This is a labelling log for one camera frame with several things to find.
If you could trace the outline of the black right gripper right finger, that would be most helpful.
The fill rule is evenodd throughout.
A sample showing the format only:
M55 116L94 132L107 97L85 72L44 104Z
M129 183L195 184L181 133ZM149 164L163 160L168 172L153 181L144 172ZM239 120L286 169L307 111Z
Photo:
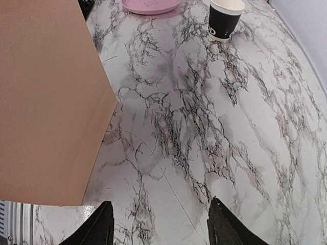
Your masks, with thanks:
M218 198L213 198L208 212L209 243L266 244L252 233Z

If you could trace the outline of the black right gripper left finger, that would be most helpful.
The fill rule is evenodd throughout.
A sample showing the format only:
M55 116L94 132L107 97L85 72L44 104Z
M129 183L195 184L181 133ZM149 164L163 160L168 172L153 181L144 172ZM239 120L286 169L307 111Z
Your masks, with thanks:
M92 215L60 245L113 245L114 217L110 201L104 201Z

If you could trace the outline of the brown paper takeout bag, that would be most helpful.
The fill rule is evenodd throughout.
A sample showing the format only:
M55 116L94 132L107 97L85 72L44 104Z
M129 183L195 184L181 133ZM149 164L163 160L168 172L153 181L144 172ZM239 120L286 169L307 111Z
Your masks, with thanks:
M80 206L116 104L77 1L1 1L1 199Z

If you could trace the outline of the stack of black paper cups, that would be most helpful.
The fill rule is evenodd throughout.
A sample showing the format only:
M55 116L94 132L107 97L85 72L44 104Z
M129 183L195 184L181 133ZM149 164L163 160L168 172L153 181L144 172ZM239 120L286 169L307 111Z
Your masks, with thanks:
M242 0L211 0L208 19L211 39L228 41L244 10L245 3Z

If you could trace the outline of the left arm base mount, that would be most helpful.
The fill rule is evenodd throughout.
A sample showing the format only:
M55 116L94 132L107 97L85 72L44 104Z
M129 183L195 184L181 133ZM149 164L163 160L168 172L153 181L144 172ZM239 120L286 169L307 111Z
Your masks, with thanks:
M78 0L84 19L87 20L94 4L95 0Z

